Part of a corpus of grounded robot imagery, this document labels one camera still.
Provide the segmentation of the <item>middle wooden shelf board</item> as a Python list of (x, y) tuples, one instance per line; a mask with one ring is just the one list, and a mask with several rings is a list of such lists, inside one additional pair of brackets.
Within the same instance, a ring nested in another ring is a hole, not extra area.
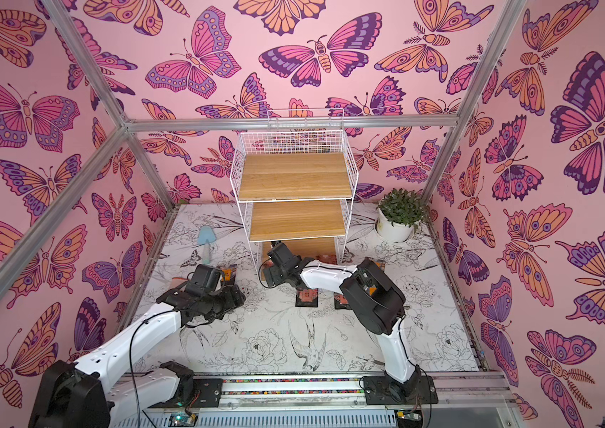
[(250, 240), (254, 242), (345, 235), (339, 201), (254, 203)]

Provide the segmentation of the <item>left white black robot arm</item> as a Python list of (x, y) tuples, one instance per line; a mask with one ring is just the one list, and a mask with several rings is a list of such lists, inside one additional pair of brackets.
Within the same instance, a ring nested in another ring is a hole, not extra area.
[(199, 265), (111, 340), (71, 363), (54, 362), (42, 375), (29, 426), (111, 427), (159, 403), (191, 402), (197, 394), (192, 369), (169, 361), (141, 374), (135, 365), (164, 339), (199, 327), (198, 319), (209, 325), (243, 306), (243, 292), (222, 285), (224, 276)]

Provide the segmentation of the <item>bottom wooden shelf board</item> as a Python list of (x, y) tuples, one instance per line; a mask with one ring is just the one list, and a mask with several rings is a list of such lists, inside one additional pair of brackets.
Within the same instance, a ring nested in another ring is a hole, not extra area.
[[(284, 240), (283, 243), (291, 253), (301, 256), (303, 259), (336, 256), (336, 239), (334, 237)], [(256, 260), (266, 259), (271, 248), (270, 241), (253, 244), (252, 249)]]

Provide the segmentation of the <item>bottom-shelf black tea bag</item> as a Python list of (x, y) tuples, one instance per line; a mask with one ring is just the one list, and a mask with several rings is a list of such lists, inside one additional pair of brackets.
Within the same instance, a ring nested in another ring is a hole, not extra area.
[(318, 290), (298, 291), (295, 297), (295, 306), (298, 308), (318, 308)]
[(334, 308), (336, 310), (349, 310), (350, 304), (342, 294), (334, 294)]

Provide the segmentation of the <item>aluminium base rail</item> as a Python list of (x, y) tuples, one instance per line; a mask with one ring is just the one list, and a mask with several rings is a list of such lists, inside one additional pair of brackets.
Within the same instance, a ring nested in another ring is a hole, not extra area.
[(77, 427), (523, 427), (506, 382), (490, 373), (421, 374), (411, 393), (378, 374), (123, 376), (111, 410)]

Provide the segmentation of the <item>top wooden shelf board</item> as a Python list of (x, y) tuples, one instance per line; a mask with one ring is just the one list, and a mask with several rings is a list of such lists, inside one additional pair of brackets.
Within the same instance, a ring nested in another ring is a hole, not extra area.
[(341, 153), (249, 155), (238, 191), (243, 202), (347, 199), (351, 195)]

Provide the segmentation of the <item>wooden shelf board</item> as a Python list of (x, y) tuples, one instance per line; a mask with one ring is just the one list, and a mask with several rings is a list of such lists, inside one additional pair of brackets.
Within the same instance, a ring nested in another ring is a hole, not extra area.
[(250, 240), (254, 242), (345, 235), (339, 201), (254, 203)]
[[(334, 237), (284, 240), (283, 243), (291, 253), (301, 256), (303, 259), (336, 256), (336, 239)], [(266, 259), (271, 248), (270, 241), (253, 244), (252, 249), (256, 260)]]
[(243, 202), (347, 199), (351, 195), (341, 153), (249, 155), (238, 191)]

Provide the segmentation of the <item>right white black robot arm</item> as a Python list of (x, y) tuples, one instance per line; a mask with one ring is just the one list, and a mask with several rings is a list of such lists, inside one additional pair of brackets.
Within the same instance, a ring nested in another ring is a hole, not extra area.
[(439, 402), (434, 380), (412, 360), (407, 346), (406, 297), (373, 260), (357, 265), (333, 265), (293, 254), (284, 243), (268, 252), (259, 274), (266, 287), (288, 284), (298, 291), (327, 290), (341, 294), (361, 325), (377, 337), (384, 358), (382, 376), (359, 380), (369, 405), (409, 405)]

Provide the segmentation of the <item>green potted plant white pot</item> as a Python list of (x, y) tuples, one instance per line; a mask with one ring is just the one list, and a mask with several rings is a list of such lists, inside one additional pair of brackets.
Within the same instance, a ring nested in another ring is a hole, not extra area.
[(377, 233), (390, 243), (404, 243), (428, 219), (420, 192), (396, 188), (378, 204)]

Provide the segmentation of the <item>aluminium frame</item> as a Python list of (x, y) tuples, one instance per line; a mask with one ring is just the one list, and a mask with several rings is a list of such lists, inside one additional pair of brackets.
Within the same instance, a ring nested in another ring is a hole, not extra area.
[(523, 14), (526, 6), (524, 1), (507, 1), (502, 9), (500, 18), (488, 37), (484, 57), (463, 104), (454, 115), (402, 115), (402, 116), (375, 116), (375, 117), (329, 117), (327, 115), (312, 118), (274, 118), (274, 119), (170, 119), (169, 121), (131, 121), (127, 119), (111, 89), (104, 82), (102, 74), (98, 71), (92, 55), (85, 47), (82, 37), (79, 36), (75, 25), (59, 1), (46, 1), (44, 6), (51, 16), (55, 28), (61, 32), (66, 43), (72, 49), (77, 59), (81, 60), (84, 73), (90, 84), (100, 96), (102, 104), (115, 123), (116, 128), (108, 139), (97, 149), (83, 169), (75, 176), (63, 193), (47, 209), (43, 217), (25, 234), (4, 262), (0, 264), (0, 300), (11, 288), (18, 274), (27, 266), (27, 263), (44, 245), (45, 240), (52, 235), (58, 226), (70, 214), (72, 207), (83, 196), (84, 192), (93, 183), (98, 172), (107, 160), (122, 144), (128, 144), (134, 150), (136, 158), (143, 168), (153, 189), (161, 196), (163, 203), (172, 207), (174, 204), (168, 196), (168, 191), (161, 183), (160, 175), (145, 155), (137, 141), (136, 133), (158, 130), (266, 130), (279, 131), (294, 128), (348, 128), (361, 126), (363, 128), (387, 128), (398, 125), (443, 125), (452, 132), (459, 132), (464, 128), (465, 120), (473, 112), (474, 103), (483, 92), (493, 66), (501, 56), (502, 50), (507, 46), (510, 35)]

